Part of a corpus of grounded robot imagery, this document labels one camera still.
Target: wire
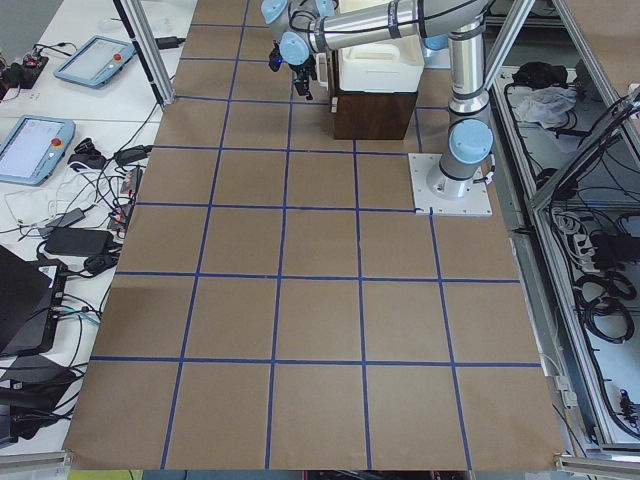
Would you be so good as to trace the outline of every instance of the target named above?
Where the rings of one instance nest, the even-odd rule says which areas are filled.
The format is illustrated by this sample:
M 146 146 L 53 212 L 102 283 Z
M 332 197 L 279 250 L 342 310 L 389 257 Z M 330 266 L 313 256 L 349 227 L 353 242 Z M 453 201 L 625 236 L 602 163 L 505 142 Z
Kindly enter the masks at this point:
M 11 230 L 4 230 L 4 231 L 0 232 L 0 235 L 3 235 L 3 234 L 5 234 L 5 233 L 17 232 L 17 231 L 19 231 L 21 228 L 23 228 L 23 227 L 16 227 L 16 228 L 12 228 Z
M 133 140 L 136 138 L 136 136 L 140 133 L 140 131 L 144 128 L 144 126 L 149 122 L 149 120 L 151 120 L 151 117 L 153 116 L 154 112 L 156 111 L 156 108 L 158 108 L 160 104 L 159 103 L 154 103 L 153 104 L 153 108 L 151 108 L 151 111 L 149 112 L 149 115 L 147 115 L 147 118 L 145 118 L 142 122 L 142 125 L 140 125 L 138 127 L 138 129 L 134 132 L 133 135 L 131 135 L 131 137 L 129 138 L 129 140 L 126 141 L 126 143 L 124 145 L 122 145 L 118 150 L 115 151 L 115 153 L 113 154 L 113 157 L 115 157 L 118 153 L 120 153 L 122 150 L 125 149 L 125 147 L 127 145 L 129 145 L 131 142 L 133 142 Z
M 102 317 L 102 312 L 100 310 L 97 310 L 93 305 L 91 305 L 89 302 L 87 302 L 86 300 L 80 298 L 80 297 L 76 297 L 75 295 L 71 295 L 70 293 L 64 293 L 65 297 L 69 297 L 69 298 L 73 298 L 74 300 L 77 300 L 78 302 L 84 304 L 85 306 L 87 306 L 89 308 L 89 311 L 94 313 L 98 318 Z
M 66 47 L 67 45 L 71 45 L 76 52 L 78 51 L 78 47 L 76 46 L 76 44 L 71 42 L 60 42 L 54 45 L 44 45 L 42 43 L 36 43 L 33 45 L 33 53 L 35 53 L 36 55 L 40 55 L 43 50 L 52 50 L 54 52 L 61 53 L 62 55 L 70 57 L 72 55 L 71 53 L 65 52 L 56 48 L 56 47 Z
M 513 105 L 511 105 L 511 101 L 509 100 L 509 90 L 515 86 L 518 86 L 516 83 L 509 83 L 507 85 L 505 85 L 504 87 L 504 99 L 507 102 L 507 110 L 509 110 L 509 116 L 511 117 L 511 121 L 513 122 L 513 127 L 515 129 L 516 135 L 518 137 L 518 140 L 520 142 L 520 146 L 522 147 L 522 151 L 524 153 L 524 156 L 527 158 L 527 160 L 529 161 L 528 166 L 529 166 L 529 171 L 531 173 L 531 176 L 533 178 L 536 178 L 538 176 L 538 174 L 533 170 L 533 165 L 535 165 L 536 167 L 538 167 L 538 169 L 540 169 L 540 171 L 544 170 L 544 167 L 542 165 L 540 165 L 540 163 L 531 156 L 531 153 L 529 153 L 529 148 L 527 147 L 526 142 L 524 141 L 524 137 L 522 136 L 522 133 L 520 132 L 520 127 L 518 126 L 518 120 L 516 119 L 516 115 L 515 113 L 513 113 Z
M 558 407 L 556 407 L 553 403 L 551 404 L 551 406 L 553 407 L 553 409 L 556 411 L 556 413 L 558 414 L 558 416 L 560 417 L 560 419 L 564 422 L 565 426 L 567 427 L 567 431 L 569 432 L 569 434 L 573 437 L 573 439 L 575 440 L 576 444 L 578 445 L 578 448 L 580 448 L 580 452 L 582 452 L 582 455 L 586 458 L 587 457 L 587 452 L 585 451 L 585 449 L 582 447 L 582 444 L 580 443 L 580 440 L 578 440 L 578 437 L 576 436 L 575 432 L 573 431 L 573 428 L 571 428 L 571 425 L 569 425 L 569 422 L 567 421 L 566 418 L 564 418 L 564 415 L 560 412 L 560 410 L 558 409 Z

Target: metal bracket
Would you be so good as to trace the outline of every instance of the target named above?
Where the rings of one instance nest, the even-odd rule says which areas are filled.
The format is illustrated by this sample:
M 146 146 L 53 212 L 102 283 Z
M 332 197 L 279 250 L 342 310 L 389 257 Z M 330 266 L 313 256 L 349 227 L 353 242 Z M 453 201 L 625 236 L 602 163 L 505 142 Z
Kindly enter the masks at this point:
M 410 153 L 411 187 L 413 188 L 413 205 L 417 215 L 469 216 L 489 217 L 492 214 L 487 186 L 484 182 L 471 185 L 467 195 L 456 201 L 445 200 L 431 191 L 427 186 L 427 173 L 440 161 L 439 153 Z M 483 177 L 480 168 L 474 179 Z

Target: blue tape line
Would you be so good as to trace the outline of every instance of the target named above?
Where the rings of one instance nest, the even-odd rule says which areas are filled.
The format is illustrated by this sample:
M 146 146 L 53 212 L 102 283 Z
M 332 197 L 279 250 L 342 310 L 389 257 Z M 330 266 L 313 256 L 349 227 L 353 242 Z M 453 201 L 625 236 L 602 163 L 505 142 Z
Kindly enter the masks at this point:
M 364 409 L 364 441 L 367 470 L 371 470 L 371 429 L 369 426 L 369 386 L 367 383 L 367 339 L 365 331 L 364 291 L 362 285 L 362 246 L 360 230 L 360 190 L 358 185 L 358 155 L 356 154 L 356 141 L 353 141 L 353 178 L 355 180 L 356 203 L 356 244 L 358 248 L 358 305 L 360 310 L 360 350 L 362 353 L 362 400 Z
M 182 62 L 183 60 L 189 61 L 189 62 L 211 62 L 211 61 L 216 61 L 216 62 L 235 62 L 236 59 L 235 58 L 226 58 L 226 57 L 182 57 L 180 58 L 180 61 Z M 265 65 L 269 63 L 269 60 L 260 60 L 258 58 L 253 58 L 253 59 L 244 59 L 244 58 L 239 58 L 238 62 L 244 62 L 244 63 L 264 63 Z
M 244 9 L 244 19 L 246 20 L 247 18 L 247 12 L 249 11 L 249 0 L 245 1 L 245 9 Z M 242 27 L 242 30 L 240 31 L 240 40 L 238 42 L 238 48 L 236 50 L 236 59 L 240 57 L 240 49 L 242 48 L 242 39 L 244 37 L 244 27 Z M 235 79 L 236 79 L 236 73 L 238 71 L 238 62 L 236 62 L 234 64 L 233 67 L 233 74 L 232 74 L 232 78 L 231 78 L 231 87 L 229 88 L 229 98 L 231 98 L 231 95 L 233 93 L 233 86 L 235 85 Z M 225 132 L 227 130 L 227 123 L 229 120 L 229 110 L 230 110 L 230 103 L 227 103 L 227 108 L 225 111 L 225 117 L 224 117 L 224 123 L 222 125 L 222 133 L 220 134 L 220 139 L 219 139 L 219 145 L 223 145 L 224 144 L 224 135 Z M 218 158 L 216 160 L 216 168 L 213 174 L 213 179 L 211 181 L 211 191 L 209 194 L 209 204 L 213 203 L 213 195 L 215 192 L 215 188 L 216 188 L 216 181 L 218 178 L 218 170 L 220 168 L 220 156 L 222 154 L 222 150 L 218 150 Z M 190 303 L 189 303 L 189 310 L 188 310 L 188 314 L 187 314 L 187 322 L 185 325 L 185 329 L 184 329 L 184 335 L 182 338 L 182 348 L 181 348 L 181 352 L 180 352 L 180 363 L 178 364 L 178 372 L 176 375 L 176 383 L 175 383 L 175 387 L 174 387 L 174 391 L 173 391 L 173 398 L 171 401 L 171 410 L 169 412 L 169 421 L 167 423 L 167 432 L 166 432 L 166 436 L 165 436 L 165 442 L 164 442 L 164 448 L 162 450 L 162 460 L 160 462 L 160 468 L 162 470 L 164 470 L 166 468 L 167 465 L 167 457 L 169 454 L 169 445 L 171 444 L 171 435 L 173 432 L 173 422 L 174 422 L 174 418 L 175 418 L 175 410 L 176 410 L 176 406 L 177 406 L 177 402 L 178 402 L 178 394 L 179 394 L 179 390 L 180 390 L 180 380 L 182 378 L 182 369 L 184 366 L 184 358 L 186 356 L 186 350 L 187 350 L 187 342 L 189 340 L 189 330 L 191 328 L 191 319 L 193 316 L 193 309 L 194 309 L 194 305 L 195 305 L 195 298 L 196 298 L 196 294 L 198 291 L 198 281 L 199 281 L 199 273 L 200 273 L 200 269 L 202 267 L 202 259 L 204 258 L 204 250 L 205 250 L 205 245 L 206 245 L 206 241 L 207 241 L 207 234 L 209 231 L 209 226 L 210 226 L 210 219 L 211 219 L 211 210 L 212 207 L 209 206 L 207 208 L 207 215 L 206 215 L 206 219 L 205 219 L 205 225 L 204 225 L 204 229 L 202 232 L 202 240 L 200 243 L 200 253 L 198 255 L 198 264 L 196 267 L 196 272 L 195 272 L 195 279 L 193 282 L 193 290 L 191 292 L 191 299 L 190 299 Z
M 276 364 L 276 365 L 366 365 L 374 367 L 447 367 L 451 368 L 542 368 L 536 362 L 436 362 L 413 360 L 314 360 L 280 358 L 215 358 L 215 357 L 147 357 L 92 355 L 96 362 L 157 362 L 157 363 L 240 363 L 240 364 Z
M 417 138 L 418 138 L 418 151 L 420 153 L 424 153 L 424 150 L 422 149 L 422 134 L 420 133 L 420 119 L 418 118 L 418 109 L 414 109 L 413 110 L 413 118 L 416 121 L 416 132 L 417 132 Z
M 159 277 L 194 277 L 194 272 L 148 272 L 136 270 L 118 270 L 116 275 L 121 276 L 159 276 Z M 400 278 L 400 277 L 333 277 L 333 276 L 312 276 L 312 275 L 277 275 L 268 273 L 216 273 L 199 272 L 200 277 L 211 278 L 264 278 L 282 280 L 314 280 L 314 281 L 356 281 L 363 282 L 395 282 L 395 283 L 485 283 L 485 284 L 518 284 L 519 280 L 508 279 L 475 279 L 475 278 Z
M 179 202 L 154 202 L 154 201 L 140 201 L 136 205 L 149 206 L 149 207 L 208 207 L 208 203 L 179 203 Z M 367 207 L 325 207 L 321 205 L 317 206 L 302 206 L 302 205 L 240 205 L 240 204 L 226 204 L 226 203 L 213 203 L 214 208 L 238 208 L 245 210 L 308 210 L 308 211 L 326 211 L 326 212 L 381 212 L 381 213 L 415 213 L 414 210 L 408 209 L 394 209 L 394 208 L 367 208 Z
M 289 90 L 289 100 L 293 99 L 293 84 Z M 289 105 L 289 124 L 287 126 L 287 153 L 285 156 L 284 165 L 284 188 L 282 192 L 282 205 L 287 206 L 287 197 L 289 192 L 289 163 L 291 159 L 290 147 L 291 147 L 291 128 L 293 117 L 293 104 Z M 276 302 L 274 308 L 273 318 L 273 336 L 271 338 L 271 370 L 269 372 L 269 401 L 267 404 L 267 432 L 264 452 L 264 468 L 268 469 L 271 464 L 271 435 L 273 430 L 273 395 L 275 389 L 275 376 L 276 376 L 276 354 L 278 349 L 278 322 L 280 320 L 280 294 L 282 291 L 282 269 L 284 265 L 284 246 L 287 233 L 287 209 L 282 210 L 282 230 L 280 231 L 280 250 L 278 258 L 278 279 L 276 283 Z
M 444 319 L 444 328 L 447 336 L 447 348 L 449 349 L 449 359 L 451 360 L 451 375 L 453 377 L 453 390 L 456 397 L 456 407 L 458 409 L 458 421 L 460 423 L 460 432 L 462 434 L 462 445 L 464 448 L 464 456 L 467 462 L 467 470 L 472 470 L 471 453 L 469 451 L 469 439 L 467 438 L 467 430 L 464 424 L 464 414 L 462 411 L 462 399 L 460 397 L 460 385 L 458 383 L 458 374 L 456 372 L 455 357 L 453 353 L 453 342 L 451 340 L 451 328 L 449 325 L 449 317 L 447 314 L 447 301 L 444 294 L 444 283 L 442 282 L 442 269 L 440 267 L 440 255 L 438 250 L 438 237 L 436 235 L 435 222 L 433 215 L 429 215 L 429 225 L 431 227 L 431 239 L 433 241 L 433 253 L 436 261 L 436 272 L 438 274 L 438 287 L 440 290 L 440 302 L 442 303 L 442 317 Z
M 192 27 L 235 27 L 240 28 L 256 28 L 256 29 L 267 29 L 269 28 L 267 25 L 244 25 L 244 24 L 236 24 L 236 23 L 192 23 Z

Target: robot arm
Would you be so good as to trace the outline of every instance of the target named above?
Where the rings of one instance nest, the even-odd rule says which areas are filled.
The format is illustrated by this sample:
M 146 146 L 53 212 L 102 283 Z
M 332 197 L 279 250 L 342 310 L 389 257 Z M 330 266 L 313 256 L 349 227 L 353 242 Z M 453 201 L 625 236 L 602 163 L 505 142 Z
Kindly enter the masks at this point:
M 419 34 L 447 34 L 451 55 L 449 148 L 428 176 L 429 187 L 446 200 L 469 191 L 478 165 L 491 150 L 489 94 L 484 88 L 483 14 L 489 0 L 391 0 L 334 15 L 332 0 L 263 0 L 262 14 L 276 48 L 270 66 L 282 61 L 296 73 L 294 85 L 311 99 L 314 54 Z
M 488 101 L 469 101 L 474 94 L 480 96 L 484 83 L 482 14 L 487 4 L 488 0 L 392 0 L 334 15 L 332 0 L 264 0 L 262 14 L 278 47 L 272 52 L 272 69 L 284 60 L 294 72 L 304 70 L 312 78 L 316 53 L 409 35 L 449 34 L 453 97 L 461 101 L 452 107 L 466 114 L 480 107 L 478 101 Z

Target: white table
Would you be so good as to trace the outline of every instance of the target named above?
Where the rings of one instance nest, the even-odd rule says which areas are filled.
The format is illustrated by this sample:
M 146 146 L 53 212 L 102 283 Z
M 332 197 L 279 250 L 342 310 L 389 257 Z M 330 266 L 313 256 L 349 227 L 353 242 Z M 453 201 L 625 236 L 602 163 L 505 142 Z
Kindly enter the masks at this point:
M 14 123 L 14 119 L 0 118 L 0 138 L 4 138 Z M 82 139 L 91 137 L 94 140 L 96 147 L 106 156 L 110 156 L 121 146 L 122 143 L 129 139 L 140 125 L 140 122 L 77 121 L 76 134 L 71 142 L 70 148 L 67 150 L 67 155 L 58 164 L 53 175 L 40 187 L 0 183 L 0 231 L 15 227 L 15 223 L 12 223 L 11 215 L 9 214 L 5 203 L 4 197 L 7 193 L 14 193 L 18 191 L 35 192 L 45 188 L 57 188 L 65 178 L 65 174 L 70 170 L 70 167 L 66 164 L 66 158 L 68 158 L 70 152 L 73 153 L 73 146 L 79 143 Z M 145 125 L 140 131 L 140 134 L 136 137 L 136 140 L 132 142 L 132 145 L 147 145 L 153 143 L 158 126 L 158 123 L 148 123 Z M 105 219 L 107 212 L 108 210 L 105 208 L 95 207 L 87 212 L 87 218 L 75 224 L 74 227 L 93 227 L 99 225 Z M 18 232 L 0 235 L 0 244 L 25 260 L 35 260 L 35 249 L 41 240 L 36 238 L 25 238 L 18 242 L 19 238 L 20 234 Z M 55 258 L 60 258 L 69 266 L 70 269 L 76 271 L 82 268 L 82 262 L 84 260 L 82 257 Z M 69 278 L 65 287 L 65 293 L 70 293 L 83 298 L 97 308 L 107 291 L 107 288 L 111 284 L 114 270 L 115 269 L 108 270 L 93 279 Z M 80 303 L 72 299 L 65 299 L 64 304 L 78 307 L 81 306 Z M 83 320 L 82 341 L 74 364 L 80 364 L 88 361 L 97 330 L 97 326 Z M 49 352 L 43 354 L 43 356 L 60 365 L 69 365 L 73 352 L 76 349 L 79 331 L 80 329 L 76 317 L 60 321 L 58 323 L 53 348 Z M 12 359 L 3 360 L 0 361 L 0 366 L 7 367 L 11 365 L 12 362 Z M 74 395 L 80 388 L 80 385 L 81 381 L 72 384 L 61 402 L 64 402 L 65 399 Z M 69 422 L 64 420 L 58 421 L 50 427 L 40 429 L 36 436 L 31 440 L 20 439 L 18 443 L 0 449 L 0 455 L 59 451 L 62 448 L 62 443 L 68 429 Z
M 197 0 L 144 1 L 149 24 L 157 37 L 186 37 Z M 129 37 L 117 19 L 111 1 L 65 0 L 45 30 L 39 43 L 45 45 L 72 42 L 79 48 L 94 35 L 128 41 Z M 73 48 L 64 47 L 72 52 Z M 162 50 L 161 56 L 170 76 L 180 60 L 181 48 Z M 65 82 L 53 72 L 68 58 L 51 50 L 40 78 L 31 90 L 23 90 L 17 98 L 0 103 L 1 117 L 20 117 L 25 113 L 83 120 L 143 121 L 156 102 L 140 59 L 134 56 L 109 83 L 92 89 Z M 5 98 L 11 98 L 10 90 Z M 159 121 L 156 112 L 153 121 Z
M 197 0 L 164 0 L 162 2 L 145 0 L 142 2 L 154 35 L 186 37 Z M 93 35 L 102 35 L 119 40 L 128 40 L 122 23 L 117 19 L 115 7 L 110 0 L 64 0 L 51 24 L 42 35 L 39 43 L 56 44 L 73 42 L 78 47 Z M 178 65 L 181 49 L 164 50 L 162 58 L 169 75 L 173 75 Z M 91 137 L 105 156 L 111 156 L 143 124 L 156 103 L 151 87 L 144 75 L 140 60 L 136 57 L 127 64 L 122 72 L 100 89 L 90 89 L 64 82 L 53 76 L 53 71 L 67 57 L 46 51 L 49 64 L 38 79 L 35 88 L 24 90 L 15 100 L 0 103 L 0 141 L 22 115 L 41 115 L 73 120 L 76 132 L 50 178 L 39 187 L 0 183 L 0 231 L 16 227 L 6 201 L 7 194 L 28 191 L 40 192 L 55 190 L 65 180 L 69 171 L 67 158 L 73 153 L 73 147 L 82 139 Z M 11 98 L 16 90 L 10 90 L 5 98 Z M 141 129 L 132 145 L 153 143 L 162 111 L 157 108 L 150 121 Z M 108 210 L 95 207 L 76 227 L 95 227 L 107 215 Z M 35 249 L 40 239 L 25 238 L 18 242 L 19 232 L 0 235 L 0 244 L 21 256 L 25 260 L 36 258 Z M 83 258 L 59 257 L 72 270 L 82 268 Z M 93 279 L 68 279 L 66 293 L 85 299 L 98 307 L 113 278 L 114 269 L 104 272 Z M 72 300 L 65 304 L 80 306 Z M 83 334 L 75 364 L 88 361 L 97 333 L 97 326 L 83 321 Z M 59 322 L 53 348 L 45 357 L 60 364 L 68 365 L 76 349 L 79 335 L 78 320 L 68 319 Z M 0 361 L 0 366 L 9 366 L 12 360 Z M 74 383 L 62 398 L 74 395 L 81 382 Z M 69 428 L 69 422 L 58 421 L 42 428 L 31 440 L 20 439 L 16 444 L 0 449 L 0 455 L 18 455 L 27 453 L 47 453 L 59 451 Z

